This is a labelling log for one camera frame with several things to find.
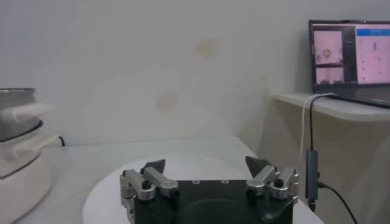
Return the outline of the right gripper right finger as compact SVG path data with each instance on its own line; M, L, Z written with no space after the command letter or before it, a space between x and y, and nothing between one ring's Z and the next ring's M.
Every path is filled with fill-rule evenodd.
M265 159L245 157L252 178L246 181L246 187L254 196L262 197L266 191L275 200L299 199L299 174L297 169L286 167L279 170Z

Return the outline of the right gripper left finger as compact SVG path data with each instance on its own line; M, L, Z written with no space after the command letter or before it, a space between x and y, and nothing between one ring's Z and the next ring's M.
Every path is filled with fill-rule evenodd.
M179 195L179 182L163 175L166 160L147 162L140 171L123 170L119 176L121 204L130 213L134 211L136 199L152 201L157 192L163 197L174 198Z

